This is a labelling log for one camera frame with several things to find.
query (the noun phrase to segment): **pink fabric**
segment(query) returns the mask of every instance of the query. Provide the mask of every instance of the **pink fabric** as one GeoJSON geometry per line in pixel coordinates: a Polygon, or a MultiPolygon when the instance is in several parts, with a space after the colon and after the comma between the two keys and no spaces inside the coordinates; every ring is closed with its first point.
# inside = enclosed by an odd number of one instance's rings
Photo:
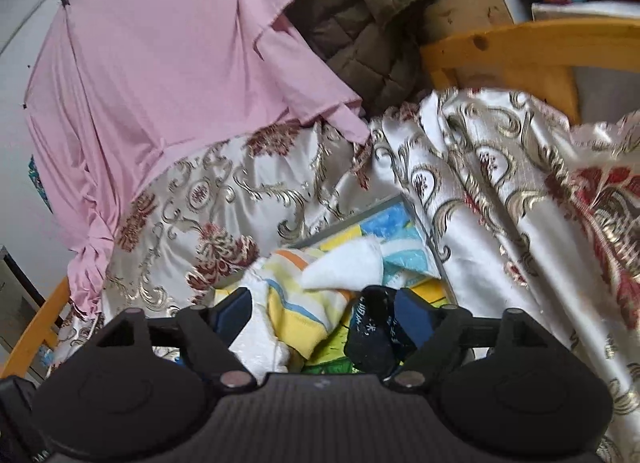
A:
{"type": "Polygon", "coordinates": [[[357,95],[281,16],[292,0],[70,0],[27,88],[35,157],[76,252],[72,299],[97,311],[118,220],[196,148],[324,115],[364,143],[357,95]]]}

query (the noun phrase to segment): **floral patterned fabric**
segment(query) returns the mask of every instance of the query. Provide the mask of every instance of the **floral patterned fabric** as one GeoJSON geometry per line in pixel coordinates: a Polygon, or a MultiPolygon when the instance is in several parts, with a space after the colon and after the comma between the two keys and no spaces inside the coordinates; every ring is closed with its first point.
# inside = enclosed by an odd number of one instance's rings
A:
{"type": "Polygon", "coordinates": [[[520,307],[588,363],[614,397],[599,454],[636,461],[639,124],[570,128],[523,93],[449,90],[372,120],[365,146],[318,123],[196,151],[131,204],[100,319],[72,311],[56,364],[127,306],[171,315],[258,253],[404,192],[458,303],[489,317],[520,307]]]}

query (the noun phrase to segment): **screw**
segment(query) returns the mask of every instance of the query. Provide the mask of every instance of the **screw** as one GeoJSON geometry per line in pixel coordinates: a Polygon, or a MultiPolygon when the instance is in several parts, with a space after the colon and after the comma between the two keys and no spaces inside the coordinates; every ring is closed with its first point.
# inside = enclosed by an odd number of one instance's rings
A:
{"type": "Polygon", "coordinates": [[[253,377],[246,371],[227,371],[220,377],[220,383],[229,389],[239,389],[248,386],[253,377]]]}
{"type": "Polygon", "coordinates": [[[418,371],[404,371],[394,377],[394,382],[405,387],[412,389],[413,387],[420,387],[425,382],[424,375],[418,371]]]}

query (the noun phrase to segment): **yellow wooden rail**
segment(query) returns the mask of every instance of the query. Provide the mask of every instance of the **yellow wooden rail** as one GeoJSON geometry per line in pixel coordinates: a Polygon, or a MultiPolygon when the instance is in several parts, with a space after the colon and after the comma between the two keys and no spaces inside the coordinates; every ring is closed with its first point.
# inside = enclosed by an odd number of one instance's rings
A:
{"type": "Polygon", "coordinates": [[[56,347],[58,337],[51,328],[68,301],[69,283],[65,277],[22,333],[20,340],[9,354],[6,364],[0,370],[0,378],[9,375],[23,377],[42,344],[52,349],[56,347]]]}
{"type": "Polygon", "coordinates": [[[500,86],[522,90],[580,122],[573,66],[640,72],[640,20],[537,21],[451,36],[420,49],[436,89],[458,85],[456,68],[500,68],[500,86]]]}

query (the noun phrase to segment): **wall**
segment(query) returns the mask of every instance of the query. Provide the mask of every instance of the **wall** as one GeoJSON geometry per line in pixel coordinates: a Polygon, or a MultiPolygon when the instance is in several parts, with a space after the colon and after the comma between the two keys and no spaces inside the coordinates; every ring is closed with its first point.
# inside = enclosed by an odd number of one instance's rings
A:
{"type": "MultiPolygon", "coordinates": [[[[38,0],[0,0],[4,43],[38,0]]],[[[0,245],[44,297],[66,273],[71,258],[57,225],[28,177],[33,146],[22,102],[59,0],[47,0],[0,55],[0,245]]]]}

